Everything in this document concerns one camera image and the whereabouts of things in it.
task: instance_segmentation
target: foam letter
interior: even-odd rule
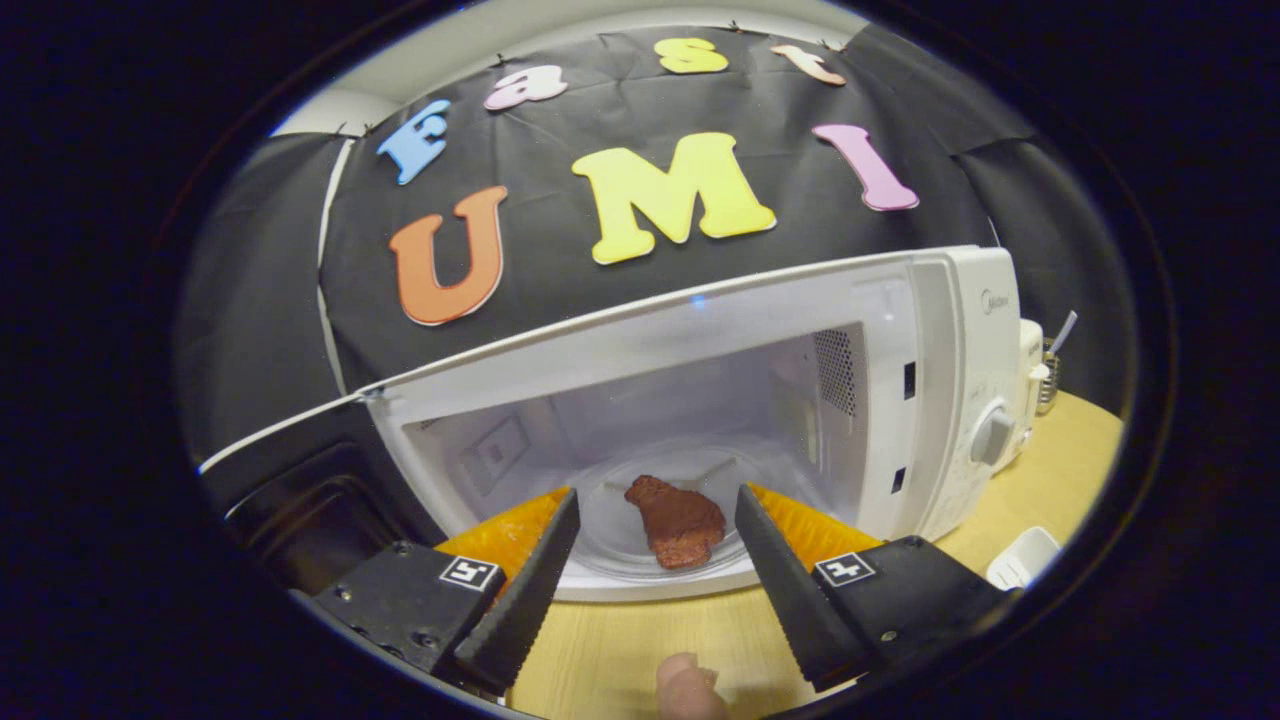
[[[818,126],[813,133],[831,142],[863,182],[863,202],[872,210],[906,210],[920,204],[911,188],[876,152],[869,133],[858,126]]]
[[[426,138],[444,135],[448,124],[439,113],[443,113],[448,106],[448,100],[431,102],[378,146],[379,155],[385,152],[399,165],[401,174],[396,179],[401,184],[408,184],[408,181],[413,179],[444,150],[443,140],[430,142]]]
[[[561,82],[559,65],[538,65],[499,79],[484,106],[489,110],[506,110],[525,100],[556,97],[567,88],[568,83]]]
[[[636,227],[634,205],[673,242],[689,240],[694,200],[703,199],[698,227],[709,237],[730,237],[772,228],[773,210],[760,205],[733,158],[732,136],[686,135],[676,143],[671,170],[662,172],[625,147],[580,158],[573,173],[591,181],[600,215],[600,241],[591,258],[602,265],[653,251],[653,233]]]
[[[805,53],[795,45],[776,45],[771,50],[795,63],[797,68],[814,79],[820,79],[827,85],[845,85],[845,78],[823,68],[822,58],[812,53]]]
[[[413,322],[439,325],[475,313],[489,300],[502,279],[502,232],[498,202],[507,188],[488,187],[462,199],[453,214],[467,222],[471,269],[462,282],[440,287],[435,277],[435,231],[443,219],[428,215],[410,223],[392,237],[401,306]]]
[[[700,37],[672,37],[653,46],[662,55],[662,67],[673,73],[714,73],[728,67],[728,59],[716,53],[716,46]]]

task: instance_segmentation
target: blue letter e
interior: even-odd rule
[[[438,113],[443,113],[448,106],[448,100],[431,102],[378,147],[379,155],[385,152],[399,165],[401,174],[397,179],[401,184],[407,184],[444,150],[443,140],[428,142],[426,138],[444,135],[448,126]]]

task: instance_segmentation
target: midea logo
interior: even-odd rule
[[[1007,295],[995,295],[989,290],[982,291],[982,311],[984,315],[991,315],[992,310],[998,310],[1009,305]]]

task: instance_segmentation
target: microwave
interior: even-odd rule
[[[650,297],[352,398],[444,534],[570,484],[581,530],[556,598],[660,600],[758,582],[733,530],[744,482],[886,541],[946,534],[1030,437],[1041,351],[1010,255],[943,247]],[[623,498],[639,475],[719,505],[707,564],[658,565]]]

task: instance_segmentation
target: microwave vent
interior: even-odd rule
[[[818,355],[818,383],[822,398],[841,413],[854,416],[854,357],[849,333],[822,331],[813,333],[813,346]]]

